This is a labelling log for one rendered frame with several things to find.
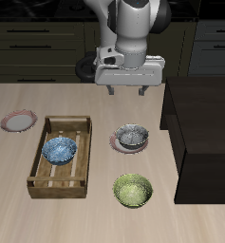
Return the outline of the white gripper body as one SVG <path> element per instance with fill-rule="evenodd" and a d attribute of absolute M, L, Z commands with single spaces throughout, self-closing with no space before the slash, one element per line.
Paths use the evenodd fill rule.
<path fill-rule="evenodd" d="M 95 75 L 97 85 L 160 85 L 165 60 L 161 56 L 147 55 L 145 63 L 137 68 L 119 65 L 98 65 Z"/>

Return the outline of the black bowl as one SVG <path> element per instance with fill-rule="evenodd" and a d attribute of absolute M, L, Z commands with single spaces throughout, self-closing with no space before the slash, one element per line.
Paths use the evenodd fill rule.
<path fill-rule="evenodd" d="M 139 124 L 128 123 L 117 129 L 116 138 L 122 147 L 136 150 L 148 141 L 149 132 Z"/>

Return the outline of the white plate with pink rim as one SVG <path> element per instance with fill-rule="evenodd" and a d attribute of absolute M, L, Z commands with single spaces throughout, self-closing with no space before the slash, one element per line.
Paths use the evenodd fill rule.
<path fill-rule="evenodd" d="M 137 154 L 142 152 L 148 145 L 148 142 L 146 142 L 142 147 L 138 148 L 138 149 L 134 149 L 134 150 L 129 150 L 124 148 L 118 141 L 117 137 L 116 137 L 116 132 L 113 132 L 111 134 L 111 136 L 109 137 L 109 144 L 111 146 L 112 149 L 116 150 L 117 152 L 123 153 L 123 154 L 128 154 L 128 155 L 132 155 L 132 154 Z"/>
<path fill-rule="evenodd" d="M 6 115 L 0 122 L 2 130 L 21 133 L 29 130 L 38 121 L 37 115 L 30 110 L 17 110 Z"/>

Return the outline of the blue bowl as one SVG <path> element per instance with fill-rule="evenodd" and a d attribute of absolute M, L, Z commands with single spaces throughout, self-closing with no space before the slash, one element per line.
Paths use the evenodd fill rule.
<path fill-rule="evenodd" d="M 70 163 L 76 152 L 76 142 L 65 137 L 51 139 L 42 148 L 43 157 L 52 165 L 66 165 Z"/>

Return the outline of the green bowl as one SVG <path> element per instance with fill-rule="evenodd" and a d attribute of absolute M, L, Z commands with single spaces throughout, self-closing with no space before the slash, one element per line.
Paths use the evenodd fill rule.
<path fill-rule="evenodd" d="M 122 175 L 113 184 L 114 197 L 127 208 L 142 207 L 153 193 L 150 181 L 139 174 Z"/>

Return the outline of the dark wooden cabinet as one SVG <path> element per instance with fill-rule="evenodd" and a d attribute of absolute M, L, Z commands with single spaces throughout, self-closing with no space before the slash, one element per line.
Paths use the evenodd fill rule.
<path fill-rule="evenodd" d="M 225 78 L 167 78 L 160 128 L 178 171 L 174 202 L 225 204 Z"/>

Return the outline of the wooden slatted tray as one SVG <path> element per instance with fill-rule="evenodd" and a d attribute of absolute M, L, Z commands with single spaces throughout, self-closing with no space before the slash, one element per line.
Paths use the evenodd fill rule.
<path fill-rule="evenodd" d="M 86 198 L 92 121 L 46 116 L 27 178 L 31 198 Z"/>

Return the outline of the dark kitchen cupboards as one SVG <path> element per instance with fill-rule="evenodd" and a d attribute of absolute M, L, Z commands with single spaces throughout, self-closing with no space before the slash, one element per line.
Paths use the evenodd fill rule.
<path fill-rule="evenodd" d="M 146 53 L 184 75 L 193 24 L 171 22 L 147 36 Z M 0 0 L 0 83 L 81 83 L 76 64 L 101 44 L 99 19 L 84 0 Z"/>

